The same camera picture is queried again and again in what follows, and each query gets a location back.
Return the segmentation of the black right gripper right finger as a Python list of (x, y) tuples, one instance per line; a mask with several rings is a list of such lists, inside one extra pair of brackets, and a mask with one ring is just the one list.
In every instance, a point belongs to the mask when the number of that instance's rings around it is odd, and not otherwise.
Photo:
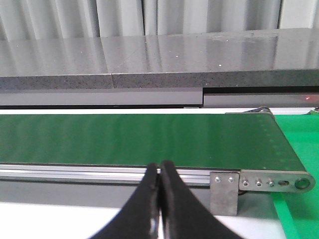
[(166, 239), (239, 239), (216, 219), (180, 178), (172, 161), (160, 167), (160, 207)]

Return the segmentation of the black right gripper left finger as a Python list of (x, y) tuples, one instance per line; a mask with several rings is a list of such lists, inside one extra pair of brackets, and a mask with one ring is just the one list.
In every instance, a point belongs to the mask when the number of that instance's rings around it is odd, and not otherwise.
[(157, 165), (147, 166), (144, 177), (117, 215), (93, 239), (156, 239), (160, 210), (158, 207)]

